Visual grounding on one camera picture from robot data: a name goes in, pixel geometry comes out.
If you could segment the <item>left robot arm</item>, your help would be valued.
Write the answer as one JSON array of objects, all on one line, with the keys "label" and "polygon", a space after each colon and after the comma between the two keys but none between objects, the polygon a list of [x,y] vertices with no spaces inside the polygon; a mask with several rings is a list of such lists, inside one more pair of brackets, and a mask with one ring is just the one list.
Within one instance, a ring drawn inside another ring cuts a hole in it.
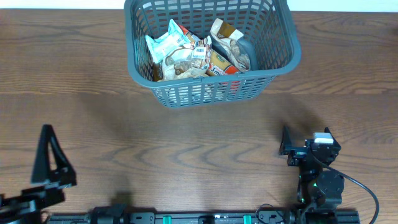
[{"label": "left robot arm", "polygon": [[64,202],[63,190],[77,184],[76,172],[50,124],[42,126],[30,182],[36,187],[19,196],[1,196],[1,223],[41,223],[41,210]]}]

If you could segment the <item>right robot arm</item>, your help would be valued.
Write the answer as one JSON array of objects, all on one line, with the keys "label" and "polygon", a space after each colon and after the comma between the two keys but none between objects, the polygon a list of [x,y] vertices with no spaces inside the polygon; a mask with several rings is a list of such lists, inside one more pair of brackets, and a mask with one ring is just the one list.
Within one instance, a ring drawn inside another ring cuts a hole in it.
[{"label": "right robot arm", "polygon": [[336,208],[342,203],[344,178],[325,170],[341,150],[330,130],[314,133],[303,146],[294,146],[286,126],[282,130],[279,155],[287,156],[287,165],[299,168],[295,211],[289,223],[337,223]]}]

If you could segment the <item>teal flushable wipes packet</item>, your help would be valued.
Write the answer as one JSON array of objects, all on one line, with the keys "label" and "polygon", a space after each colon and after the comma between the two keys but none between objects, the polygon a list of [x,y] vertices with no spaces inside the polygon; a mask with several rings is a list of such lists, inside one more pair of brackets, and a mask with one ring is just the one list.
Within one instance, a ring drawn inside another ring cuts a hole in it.
[{"label": "teal flushable wipes packet", "polygon": [[169,20],[168,30],[164,35],[158,39],[146,35],[145,39],[154,63],[159,63],[179,46],[190,43],[190,39],[173,19]]}]

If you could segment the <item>grey plastic slotted basket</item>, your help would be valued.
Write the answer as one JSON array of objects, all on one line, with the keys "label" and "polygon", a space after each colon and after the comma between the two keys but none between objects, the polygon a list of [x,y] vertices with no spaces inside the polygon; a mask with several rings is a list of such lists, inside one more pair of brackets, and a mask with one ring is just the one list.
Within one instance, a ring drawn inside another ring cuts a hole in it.
[{"label": "grey plastic slotted basket", "polygon": [[124,3],[131,78],[169,108],[255,98],[300,61],[287,1]]}]

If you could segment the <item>cream snack pouch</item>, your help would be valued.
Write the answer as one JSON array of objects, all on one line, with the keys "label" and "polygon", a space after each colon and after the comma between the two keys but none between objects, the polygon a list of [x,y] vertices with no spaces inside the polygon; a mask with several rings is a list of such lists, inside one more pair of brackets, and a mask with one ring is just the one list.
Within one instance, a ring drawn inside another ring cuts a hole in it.
[{"label": "cream snack pouch", "polygon": [[179,46],[155,66],[155,81],[207,77],[211,52],[212,40],[209,35],[200,41]]},{"label": "cream snack pouch", "polygon": [[217,18],[215,19],[210,34],[222,48],[224,48],[229,61],[240,71],[251,70],[251,60],[243,45],[238,42],[244,34],[231,24]]}]

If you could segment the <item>San Remo spaghetti packet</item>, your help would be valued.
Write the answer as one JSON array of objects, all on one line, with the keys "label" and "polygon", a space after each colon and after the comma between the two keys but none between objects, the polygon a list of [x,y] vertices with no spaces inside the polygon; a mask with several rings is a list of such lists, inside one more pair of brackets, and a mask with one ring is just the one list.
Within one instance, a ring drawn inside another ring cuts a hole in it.
[{"label": "San Remo spaghetti packet", "polygon": [[[183,25],[179,24],[178,26],[192,42],[201,40],[201,38],[185,28]],[[212,49],[209,66],[206,71],[208,76],[232,75],[237,72],[239,72],[239,70],[232,63],[225,59],[216,50]]]}]

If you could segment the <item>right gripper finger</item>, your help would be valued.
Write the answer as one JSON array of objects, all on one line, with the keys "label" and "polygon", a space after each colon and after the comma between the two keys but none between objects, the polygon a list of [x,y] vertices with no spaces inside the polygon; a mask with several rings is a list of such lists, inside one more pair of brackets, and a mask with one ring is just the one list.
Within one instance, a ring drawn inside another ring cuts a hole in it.
[{"label": "right gripper finger", "polygon": [[328,128],[325,128],[323,133],[323,143],[334,143],[335,139]]},{"label": "right gripper finger", "polygon": [[279,155],[288,155],[292,150],[292,141],[287,126],[282,129],[282,140],[279,147]]}]

